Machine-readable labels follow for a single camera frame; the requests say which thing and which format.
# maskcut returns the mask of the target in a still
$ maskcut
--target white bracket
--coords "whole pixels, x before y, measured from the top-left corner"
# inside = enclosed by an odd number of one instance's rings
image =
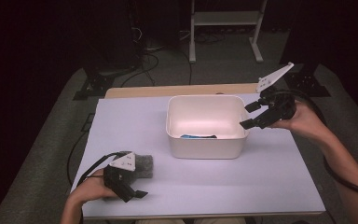
[[[135,153],[132,152],[111,161],[109,165],[123,170],[135,171]]]
[[[258,79],[257,88],[255,89],[256,92],[261,92],[265,90],[266,88],[272,86],[278,79],[283,77],[284,74],[286,74],[292,67],[294,66],[293,63],[287,64],[285,67],[269,74],[266,77],[260,77]]]

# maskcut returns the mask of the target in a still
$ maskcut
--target person's left hand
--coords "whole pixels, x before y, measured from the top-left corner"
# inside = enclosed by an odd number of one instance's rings
[[[94,172],[81,183],[70,195],[79,203],[106,198],[117,197],[117,195],[103,183],[103,169]]]

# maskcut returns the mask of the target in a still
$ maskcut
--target dark background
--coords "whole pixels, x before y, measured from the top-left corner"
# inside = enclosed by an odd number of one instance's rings
[[[177,6],[172,12],[178,15],[170,18],[174,29],[162,19],[167,2]],[[197,8],[254,9],[260,4],[205,2]],[[138,6],[137,22],[150,36],[174,43],[172,30],[188,30],[189,0],[148,0]],[[358,1],[269,0],[262,29],[289,28],[286,59],[305,63],[318,58],[358,104]],[[97,57],[76,27],[68,1],[0,0],[0,202],[65,83],[85,58]]]

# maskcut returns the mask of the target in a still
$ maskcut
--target white container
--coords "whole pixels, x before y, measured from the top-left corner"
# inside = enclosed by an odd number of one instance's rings
[[[248,119],[243,100],[233,95],[174,96],[168,104],[167,134],[174,157],[235,159],[249,134],[240,122]],[[217,138],[183,138],[184,134]]]

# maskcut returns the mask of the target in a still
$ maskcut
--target floor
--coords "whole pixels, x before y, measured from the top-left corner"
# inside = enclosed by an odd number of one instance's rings
[[[186,58],[188,39],[182,42],[181,49],[162,50],[144,56],[145,69],[155,68],[133,78],[131,74],[117,77],[113,87],[170,86],[220,83],[257,82],[283,65],[279,60],[288,33],[264,32],[258,43],[264,58],[257,63],[253,56],[248,37],[251,34],[220,35],[222,41],[214,44],[197,44],[197,62],[189,64]],[[158,47],[158,42],[150,42],[149,48]],[[320,65],[316,78],[324,85],[331,97],[314,98],[324,112],[329,127],[350,149],[358,160],[358,107],[340,85],[337,76]],[[41,132],[18,173],[9,193],[0,206],[0,224],[3,223],[58,223],[82,153],[87,144],[87,134],[82,135],[82,127],[88,115],[95,112],[98,99],[74,101],[87,76],[79,68],[66,84],[52,108]],[[285,88],[284,81],[277,83]],[[328,213],[318,216],[270,216],[255,217],[256,223],[295,223],[299,220],[308,223],[349,223],[340,203],[334,183],[322,166],[322,154],[310,142],[294,136],[315,185],[320,191]],[[104,223],[86,220],[85,223]],[[111,220],[112,224],[130,223],[129,220]]]

